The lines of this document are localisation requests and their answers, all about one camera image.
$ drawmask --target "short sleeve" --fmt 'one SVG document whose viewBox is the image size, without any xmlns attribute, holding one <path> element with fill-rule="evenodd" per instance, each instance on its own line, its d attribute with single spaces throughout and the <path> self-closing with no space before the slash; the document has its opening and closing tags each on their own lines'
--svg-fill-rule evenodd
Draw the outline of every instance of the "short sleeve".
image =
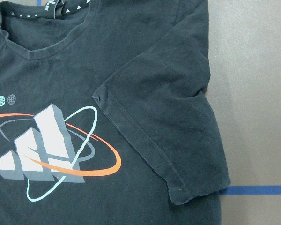
<svg viewBox="0 0 281 225">
<path fill-rule="evenodd" d="M 218 125 L 204 95 L 209 78 L 208 5 L 203 0 L 92 95 L 166 180 L 175 205 L 230 184 Z"/>
</svg>

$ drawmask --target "neckline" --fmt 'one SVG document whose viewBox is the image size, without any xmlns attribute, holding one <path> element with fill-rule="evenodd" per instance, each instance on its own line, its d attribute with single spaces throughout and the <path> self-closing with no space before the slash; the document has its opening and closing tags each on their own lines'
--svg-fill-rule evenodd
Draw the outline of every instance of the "neckline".
<svg viewBox="0 0 281 225">
<path fill-rule="evenodd" d="M 43 10 L 44 6 L 26 6 L 26 5 L 20 5 L 16 3 L 12 3 L 9 1 L 3 1 L 0 3 L 0 33 L 5 39 L 5 43 L 7 46 L 16 54 L 22 56 L 23 58 L 27 60 L 41 60 L 45 58 L 49 58 L 63 49 L 65 49 L 67 46 L 69 46 L 75 39 L 77 39 L 85 30 L 86 28 L 91 25 L 91 23 L 94 21 L 95 16 L 97 15 L 98 6 L 100 3 L 100 0 L 91 0 L 88 4 L 88 11 L 86 16 L 84 17 L 84 20 L 82 23 L 76 25 L 70 32 L 66 35 L 65 38 L 60 40 L 57 43 L 54 43 L 50 46 L 47 46 L 45 48 L 37 49 L 37 50 L 29 50 L 25 47 L 11 41 L 8 39 L 9 33 L 2 29 L 2 19 L 7 13 L 5 10 L 6 5 L 8 7 L 12 7 L 13 11 L 15 12 L 32 12 L 32 11 L 39 11 Z M 77 2 L 75 1 L 69 1 L 67 2 L 67 7 L 75 7 Z"/>
</svg>

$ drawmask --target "gray floor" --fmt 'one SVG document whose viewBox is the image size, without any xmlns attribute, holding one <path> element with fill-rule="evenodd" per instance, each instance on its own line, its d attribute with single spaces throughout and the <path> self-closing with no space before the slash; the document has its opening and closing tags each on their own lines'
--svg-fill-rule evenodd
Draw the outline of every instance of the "gray floor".
<svg viewBox="0 0 281 225">
<path fill-rule="evenodd" d="M 281 185 L 281 0 L 209 0 L 209 59 L 232 185 Z M 224 225 L 281 224 L 281 195 L 224 195 L 222 214 Z"/>
</svg>

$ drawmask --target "globe icon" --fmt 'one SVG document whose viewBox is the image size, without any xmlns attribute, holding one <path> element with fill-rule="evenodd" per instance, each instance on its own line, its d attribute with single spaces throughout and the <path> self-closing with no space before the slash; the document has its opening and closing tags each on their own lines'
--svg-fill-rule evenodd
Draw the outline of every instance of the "globe icon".
<svg viewBox="0 0 281 225">
<path fill-rule="evenodd" d="M 10 105 L 13 105 L 13 104 L 15 103 L 15 95 L 10 95 L 10 96 L 8 96 L 7 102 L 8 102 Z"/>
<path fill-rule="evenodd" d="M 0 106 L 4 106 L 4 104 L 5 104 L 5 97 L 0 96 Z"/>
</svg>

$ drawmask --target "sleeve hem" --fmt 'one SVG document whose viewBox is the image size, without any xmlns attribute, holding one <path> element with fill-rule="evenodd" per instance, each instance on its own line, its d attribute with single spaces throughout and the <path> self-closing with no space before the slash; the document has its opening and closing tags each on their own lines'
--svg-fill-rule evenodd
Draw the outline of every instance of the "sleeve hem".
<svg viewBox="0 0 281 225">
<path fill-rule="evenodd" d="M 103 84 L 93 93 L 92 98 L 149 166 L 166 180 L 173 204 L 181 205 L 195 197 L 167 155 L 152 141 Z"/>
</svg>

